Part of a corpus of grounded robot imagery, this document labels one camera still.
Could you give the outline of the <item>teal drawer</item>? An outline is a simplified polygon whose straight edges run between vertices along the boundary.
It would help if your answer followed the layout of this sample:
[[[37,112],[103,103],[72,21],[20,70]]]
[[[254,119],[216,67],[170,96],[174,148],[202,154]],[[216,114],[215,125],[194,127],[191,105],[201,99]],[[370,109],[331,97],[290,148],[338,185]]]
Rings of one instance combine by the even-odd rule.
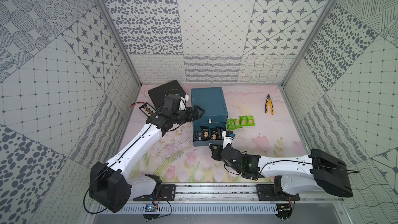
[[[222,145],[223,131],[226,131],[226,128],[222,126],[209,127],[195,125],[193,131],[193,146],[204,147],[211,144]]]

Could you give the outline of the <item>teal plastic drawer cabinet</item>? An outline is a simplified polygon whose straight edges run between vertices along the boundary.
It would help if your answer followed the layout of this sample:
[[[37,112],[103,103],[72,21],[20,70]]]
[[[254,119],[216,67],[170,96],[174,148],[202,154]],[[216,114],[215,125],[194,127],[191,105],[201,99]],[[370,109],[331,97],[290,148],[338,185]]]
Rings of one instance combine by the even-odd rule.
[[[228,110],[222,87],[191,89],[191,103],[205,111],[205,114],[193,124],[225,124],[227,122]]]

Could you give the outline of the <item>green cookie packet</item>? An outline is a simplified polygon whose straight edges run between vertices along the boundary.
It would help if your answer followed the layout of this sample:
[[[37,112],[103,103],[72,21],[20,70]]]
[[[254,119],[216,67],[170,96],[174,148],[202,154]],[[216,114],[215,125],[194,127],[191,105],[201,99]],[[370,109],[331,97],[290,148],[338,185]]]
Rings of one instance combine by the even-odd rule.
[[[228,119],[226,122],[227,130],[234,130],[235,129],[235,122],[233,119]]]
[[[233,128],[234,129],[241,129],[243,126],[241,124],[240,118],[233,119]]]
[[[239,122],[241,127],[245,127],[248,125],[248,118],[247,116],[240,116],[239,117]]]
[[[246,116],[246,126],[255,126],[255,120],[253,116]]]

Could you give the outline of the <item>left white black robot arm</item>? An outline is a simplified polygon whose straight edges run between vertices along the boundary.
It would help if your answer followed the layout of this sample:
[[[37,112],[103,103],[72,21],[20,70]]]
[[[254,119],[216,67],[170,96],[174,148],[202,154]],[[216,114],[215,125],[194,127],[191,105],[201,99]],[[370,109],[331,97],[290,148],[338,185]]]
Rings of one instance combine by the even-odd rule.
[[[205,110],[194,105],[180,109],[181,97],[167,95],[163,104],[150,115],[140,132],[116,155],[105,163],[97,162],[90,172],[85,197],[90,197],[104,209],[120,211],[129,200],[147,197],[156,201],[162,196],[162,180],[153,174],[128,180],[130,173],[148,149],[173,126],[201,119]]]

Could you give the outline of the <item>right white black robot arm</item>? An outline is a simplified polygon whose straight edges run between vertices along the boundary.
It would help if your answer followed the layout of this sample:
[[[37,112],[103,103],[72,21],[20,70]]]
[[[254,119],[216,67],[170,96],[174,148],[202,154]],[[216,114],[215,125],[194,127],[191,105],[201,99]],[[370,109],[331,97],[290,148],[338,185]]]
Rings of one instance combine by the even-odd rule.
[[[342,198],[353,197],[349,170],[344,161],[319,149],[308,155],[291,158],[272,158],[248,155],[232,147],[211,144],[212,158],[221,161],[245,179],[274,177],[275,191],[294,196],[305,191],[323,189]]]

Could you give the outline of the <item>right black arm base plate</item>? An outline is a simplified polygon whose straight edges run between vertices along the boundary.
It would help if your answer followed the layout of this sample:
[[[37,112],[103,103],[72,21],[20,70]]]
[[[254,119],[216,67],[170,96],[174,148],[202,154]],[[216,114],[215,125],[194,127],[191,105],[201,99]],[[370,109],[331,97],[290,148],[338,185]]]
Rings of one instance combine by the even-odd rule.
[[[299,194],[290,195],[283,192],[281,189],[276,189],[274,185],[271,184],[257,184],[256,192],[259,201],[299,201]]]

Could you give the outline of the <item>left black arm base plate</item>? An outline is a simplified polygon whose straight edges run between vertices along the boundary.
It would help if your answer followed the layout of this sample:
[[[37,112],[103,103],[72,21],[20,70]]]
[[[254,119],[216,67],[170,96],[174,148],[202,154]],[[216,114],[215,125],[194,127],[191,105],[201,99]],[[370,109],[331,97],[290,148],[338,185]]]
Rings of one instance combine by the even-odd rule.
[[[174,201],[176,193],[176,185],[175,184],[162,184],[160,186],[155,186],[155,189],[152,194],[146,196],[140,196],[134,198],[133,201]]]

